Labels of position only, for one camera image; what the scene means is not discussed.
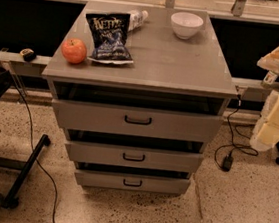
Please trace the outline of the grey bottom drawer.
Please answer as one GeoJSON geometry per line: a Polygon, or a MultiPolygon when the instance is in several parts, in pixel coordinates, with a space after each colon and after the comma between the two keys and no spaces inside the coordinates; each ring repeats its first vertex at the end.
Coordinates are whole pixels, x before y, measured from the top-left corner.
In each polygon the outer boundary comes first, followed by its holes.
{"type": "Polygon", "coordinates": [[[82,186],[152,193],[184,194],[191,184],[189,179],[172,179],[136,174],[76,170],[76,182],[82,186]]]}

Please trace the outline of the grey drawer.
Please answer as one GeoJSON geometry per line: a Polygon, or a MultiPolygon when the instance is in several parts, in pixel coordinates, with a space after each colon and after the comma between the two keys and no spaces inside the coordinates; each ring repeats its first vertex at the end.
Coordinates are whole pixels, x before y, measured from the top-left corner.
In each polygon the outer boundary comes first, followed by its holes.
{"type": "Polygon", "coordinates": [[[194,173],[203,156],[199,153],[164,151],[120,145],[67,141],[68,157],[75,162],[194,173]]]}
{"type": "Polygon", "coordinates": [[[207,143],[222,124],[219,116],[61,99],[54,99],[52,107],[60,128],[138,137],[207,143]]]}
{"type": "Polygon", "coordinates": [[[152,193],[184,194],[191,184],[189,179],[172,179],[136,174],[76,170],[76,182],[82,186],[152,193]]]}

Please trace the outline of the grey drawer cabinet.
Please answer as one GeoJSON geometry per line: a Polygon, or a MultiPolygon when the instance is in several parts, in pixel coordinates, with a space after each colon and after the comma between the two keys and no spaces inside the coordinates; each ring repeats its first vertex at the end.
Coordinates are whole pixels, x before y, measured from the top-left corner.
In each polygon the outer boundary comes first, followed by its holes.
{"type": "MultiPolygon", "coordinates": [[[[222,118],[236,90],[207,13],[201,15],[204,26],[199,33],[189,40],[180,40],[171,27],[172,10],[151,7],[148,12],[147,22],[128,36],[127,47],[133,59],[129,65],[98,64],[90,60],[72,65],[61,52],[56,52],[43,71],[53,96],[52,105],[54,99],[61,99],[222,118]]],[[[66,142],[181,151],[202,156],[209,143],[61,129],[66,142]]],[[[72,162],[76,170],[189,181],[196,172],[72,162]]]]}

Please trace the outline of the grey top drawer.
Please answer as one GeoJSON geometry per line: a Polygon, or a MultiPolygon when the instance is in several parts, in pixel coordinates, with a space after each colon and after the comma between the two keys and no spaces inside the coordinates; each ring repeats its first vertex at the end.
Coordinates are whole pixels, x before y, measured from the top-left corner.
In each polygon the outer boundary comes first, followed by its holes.
{"type": "Polygon", "coordinates": [[[60,128],[138,137],[207,143],[222,124],[219,116],[61,99],[54,99],[52,107],[60,128]]]}

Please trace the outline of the grey middle drawer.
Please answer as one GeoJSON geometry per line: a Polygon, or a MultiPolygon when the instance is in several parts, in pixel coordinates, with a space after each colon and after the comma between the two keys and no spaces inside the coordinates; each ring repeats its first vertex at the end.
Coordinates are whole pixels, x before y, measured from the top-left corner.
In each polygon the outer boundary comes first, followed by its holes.
{"type": "Polygon", "coordinates": [[[120,145],[67,141],[68,157],[75,162],[194,173],[203,156],[199,153],[164,151],[120,145]]]}

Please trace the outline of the black kettle chips bag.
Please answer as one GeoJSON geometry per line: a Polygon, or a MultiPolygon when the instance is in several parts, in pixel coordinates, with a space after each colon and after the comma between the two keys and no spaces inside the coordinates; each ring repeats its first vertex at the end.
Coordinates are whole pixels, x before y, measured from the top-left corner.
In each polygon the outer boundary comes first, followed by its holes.
{"type": "Polygon", "coordinates": [[[128,13],[87,13],[86,19],[94,43],[91,60],[116,65],[133,62],[126,48],[130,23],[128,13]]]}

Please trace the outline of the red apple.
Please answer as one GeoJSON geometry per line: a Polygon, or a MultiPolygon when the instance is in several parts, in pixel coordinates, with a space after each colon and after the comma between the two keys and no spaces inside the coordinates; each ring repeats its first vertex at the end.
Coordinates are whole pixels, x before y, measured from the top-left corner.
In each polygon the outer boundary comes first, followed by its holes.
{"type": "Polygon", "coordinates": [[[64,59],[71,64],[79,64],[85,60],[87,49],[85,43],[78,38],[68,38],[61,45],[64,59]]]}

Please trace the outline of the clear plastic water bottle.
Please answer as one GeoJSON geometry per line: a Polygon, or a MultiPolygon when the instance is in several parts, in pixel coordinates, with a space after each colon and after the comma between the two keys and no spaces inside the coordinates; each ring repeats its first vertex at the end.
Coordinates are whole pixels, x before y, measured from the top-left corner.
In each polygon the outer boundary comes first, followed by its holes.
{"type": "Polygon", "coordinates": [[[147,11],[137,10],[137,9],[131,10],[129,14],[130,14],[130,22],[128,27],[129,32],[140,27],[144,23],[144,21],[146,21],[149,15],[147,11]]]}

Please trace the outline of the white ceramic bowl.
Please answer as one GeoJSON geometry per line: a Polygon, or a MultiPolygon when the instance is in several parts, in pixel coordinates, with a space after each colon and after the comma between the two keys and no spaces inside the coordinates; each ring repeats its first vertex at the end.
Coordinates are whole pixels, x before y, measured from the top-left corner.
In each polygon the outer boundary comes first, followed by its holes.
{"type": "Polygon", "coordinates": [[[204,21],[197,14],[189,12],[177,12],[172,14],[171,27],[179,39],[189,39],[199,32],[204,21]]]}

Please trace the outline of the black yellow tape measure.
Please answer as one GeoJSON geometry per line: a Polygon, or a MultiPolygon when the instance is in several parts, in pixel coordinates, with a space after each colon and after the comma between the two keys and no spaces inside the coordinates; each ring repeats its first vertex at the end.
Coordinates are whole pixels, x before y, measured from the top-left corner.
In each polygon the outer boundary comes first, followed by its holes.
{"type": "Polygon", "coordinates": [[[21,50],[20,56],[24,59],[24,61],[31,62],[36,58],[36,53],[32,49],[25,48],[21,50]]]}

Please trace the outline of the small glass bottle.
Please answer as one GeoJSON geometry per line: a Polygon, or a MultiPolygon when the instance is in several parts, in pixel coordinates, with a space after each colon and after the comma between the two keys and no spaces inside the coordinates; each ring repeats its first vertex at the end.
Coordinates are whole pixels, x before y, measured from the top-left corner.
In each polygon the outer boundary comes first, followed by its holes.
{"type": "Polygon", "coordinates": [[[265,89],[274,88],[274,84],[277,79],[277,74],[273,71],[269,71],[262,80],[261,86],[265,89]]]}

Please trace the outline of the black cart frame left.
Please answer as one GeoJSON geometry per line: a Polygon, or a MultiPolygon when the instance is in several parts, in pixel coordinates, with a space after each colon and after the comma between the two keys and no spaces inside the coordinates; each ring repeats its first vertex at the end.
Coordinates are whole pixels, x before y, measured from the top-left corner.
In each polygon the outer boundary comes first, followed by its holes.
{"type": "MultiPolygon", "coordinates": [[[[11,84],[12,84],[12,76],[10,72],[0,67],[0,97],[4,95],[7,89],[11,87],[11,84]]],[[[32,150],[32,153],[26,162],[0,157],[0,167],[20,171],[19,175],[15,180],[15,183],[12,185],[12,188],[7,193],[2,203],[3,208],[13,209],[18,205],[19,200],[16,197],[16,194],[18,193],[26,176],[31,170],[31,167],[33,166],[36,159],[38,158],[39,153],[41,152],[44,146],[50,145],[50,142],[51,141],[49,137],[46,134],[44,134],[40,138],[40,141],[37,143],[36,148],[32,150]]]]}

